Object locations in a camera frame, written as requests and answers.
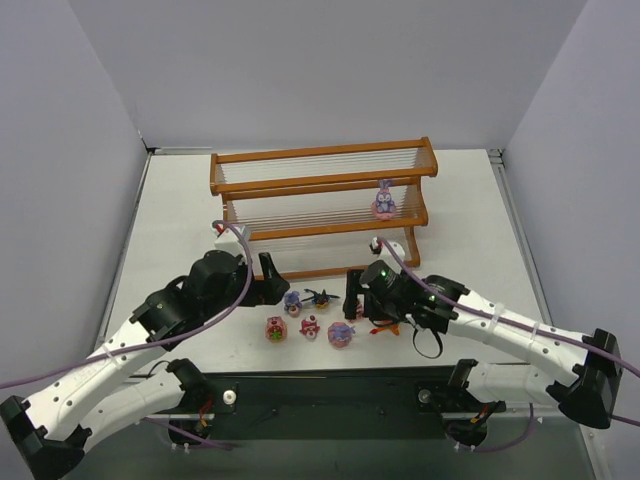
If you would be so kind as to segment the pink bear strawberry cake toy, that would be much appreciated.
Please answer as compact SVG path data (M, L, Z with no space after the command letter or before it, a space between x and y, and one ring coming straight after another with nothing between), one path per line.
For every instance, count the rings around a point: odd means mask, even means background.
M349 322L355 322L364 318L364 306L361 302L357 302L356 306L345 314L345 318Z

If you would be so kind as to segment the purple bunny donut toy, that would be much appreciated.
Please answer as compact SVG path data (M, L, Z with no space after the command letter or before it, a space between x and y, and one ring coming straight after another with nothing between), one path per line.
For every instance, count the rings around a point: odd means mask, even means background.
M329 343L335 348L347 347L355 334L355 329L344 322L332 323L327 331Z

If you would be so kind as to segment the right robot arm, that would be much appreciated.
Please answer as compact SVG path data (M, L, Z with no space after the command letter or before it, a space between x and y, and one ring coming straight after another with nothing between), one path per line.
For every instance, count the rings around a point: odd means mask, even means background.
M440 275L415 280L378 260L346 277L346 317L364 301L372 322L408 323L466 338L514 357L507 364L460 361L453 383L476 401L555 406L570 420L595 429L611 425L622 377L614 334L562 330L529 319Z

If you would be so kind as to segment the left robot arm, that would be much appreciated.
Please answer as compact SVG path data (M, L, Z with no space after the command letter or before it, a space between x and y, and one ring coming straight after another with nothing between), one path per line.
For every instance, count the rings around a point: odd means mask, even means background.
M61 479L104 438L157 412L199 409L217 397L188 359L130 387L138 370L232 306L278 304L289 288L267 253L262 278L241 255L210 251L188 274L150 294L92 355L49 387L1 404L1 419L36 479Z

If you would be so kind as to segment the pink bear cupcake toy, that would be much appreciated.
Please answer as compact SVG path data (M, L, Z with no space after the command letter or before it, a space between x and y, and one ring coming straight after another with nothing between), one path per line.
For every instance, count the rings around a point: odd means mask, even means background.
M320 326L314 315L301 320L299 333L307 340L315 340L320 331Z

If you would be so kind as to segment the pink bear holding strawberry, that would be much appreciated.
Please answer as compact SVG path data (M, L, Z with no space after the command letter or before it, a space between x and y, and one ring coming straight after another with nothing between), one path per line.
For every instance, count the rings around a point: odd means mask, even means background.
M265 338L271 343L279 343L288 337L288 328L280 316L268 317L265 325Z

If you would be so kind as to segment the purple bunny holding strawberry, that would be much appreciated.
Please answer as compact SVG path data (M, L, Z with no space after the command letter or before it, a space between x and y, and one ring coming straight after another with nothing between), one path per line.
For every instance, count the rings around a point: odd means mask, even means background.
M298 291L290 291L283 297L283 308L287 315L296 318L300 315L302 303Z

